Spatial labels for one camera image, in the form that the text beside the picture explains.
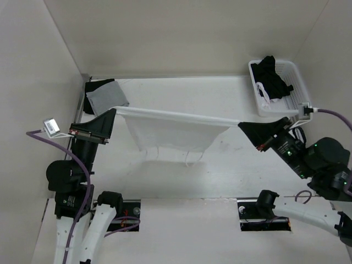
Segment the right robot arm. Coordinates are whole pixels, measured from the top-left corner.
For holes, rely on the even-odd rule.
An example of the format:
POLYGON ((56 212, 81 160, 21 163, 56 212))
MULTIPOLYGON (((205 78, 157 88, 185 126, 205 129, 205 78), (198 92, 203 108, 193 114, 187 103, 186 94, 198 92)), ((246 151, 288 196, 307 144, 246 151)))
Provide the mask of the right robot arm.
POLYGON ((324 137, 306 147, 291 134, 291 121, 272 123, 240 122, 238 127, 260 152, 273 150, 318 196, 336 203, 338 210, 323 213, 307 204, 285 202, 278 193, 262 190, 255 203, 256 213, 265 220, 287 217, 319 227, 351 246, 351 170, 350 152, 337 140, 324 137))

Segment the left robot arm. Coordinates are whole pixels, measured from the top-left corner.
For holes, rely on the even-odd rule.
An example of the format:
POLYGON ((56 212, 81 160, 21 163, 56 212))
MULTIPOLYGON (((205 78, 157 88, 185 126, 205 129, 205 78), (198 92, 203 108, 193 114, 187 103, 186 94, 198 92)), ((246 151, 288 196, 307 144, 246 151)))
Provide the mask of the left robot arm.
POLYGON ((70 160, 52 162, 46 170, 48 188, 55 193, 57 244, 55 263, 94 263, 102 239, 113 219, 123 214, 120 193, 103 191, 91 214, 94 185, 90 177, 99 145, 111 138, 116 109, 86 123, 73 123, 73 137, 66 151, 70 160))

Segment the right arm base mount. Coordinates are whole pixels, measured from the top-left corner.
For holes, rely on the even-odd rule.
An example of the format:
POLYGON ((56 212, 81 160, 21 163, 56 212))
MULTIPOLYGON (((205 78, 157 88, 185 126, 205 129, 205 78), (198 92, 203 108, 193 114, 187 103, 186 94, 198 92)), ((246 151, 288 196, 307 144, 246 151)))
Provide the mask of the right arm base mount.
POLYGON ((263 217, 256 207, 256 199, 239 199, 237 207, 242 232, 292 231, 288 217, 263 217))

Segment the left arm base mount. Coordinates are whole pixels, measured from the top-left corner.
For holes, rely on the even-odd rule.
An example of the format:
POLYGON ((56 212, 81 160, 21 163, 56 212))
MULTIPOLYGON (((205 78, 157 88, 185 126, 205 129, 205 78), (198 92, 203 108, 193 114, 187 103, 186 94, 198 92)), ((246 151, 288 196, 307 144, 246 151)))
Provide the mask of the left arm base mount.
POLYGON ((96 211, 99 206, 107 205, 115 213, 110 220, 106 234, 114 232, 138 232, 141 222, 141 201, 140 200, 121 200, 115 201, 98 201, 93 203, 90 211, 90 224, 93 223, 96 211))

